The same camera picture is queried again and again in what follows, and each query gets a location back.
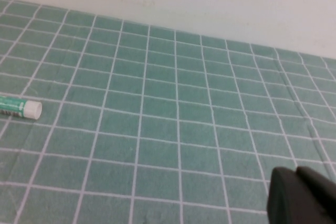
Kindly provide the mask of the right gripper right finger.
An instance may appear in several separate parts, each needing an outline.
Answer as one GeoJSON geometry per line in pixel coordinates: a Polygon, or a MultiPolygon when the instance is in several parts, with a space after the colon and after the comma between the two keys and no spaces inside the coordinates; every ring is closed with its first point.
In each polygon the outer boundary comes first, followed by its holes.
{"type": "Polygon", "coordinates": [[[297,167],[296,173],[322,207],[325,216],[335,223],[335,183],[307,166],[297,167]]]}

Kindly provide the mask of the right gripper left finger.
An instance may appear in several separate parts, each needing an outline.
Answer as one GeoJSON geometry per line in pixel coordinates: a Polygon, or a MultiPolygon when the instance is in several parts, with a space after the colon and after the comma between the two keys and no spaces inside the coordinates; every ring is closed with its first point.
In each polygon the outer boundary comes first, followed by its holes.
{"type": "Polygon", "coordinates": [[[269,223],[331,223],[296,170],[272,170],[267,201],[269,223]]]}

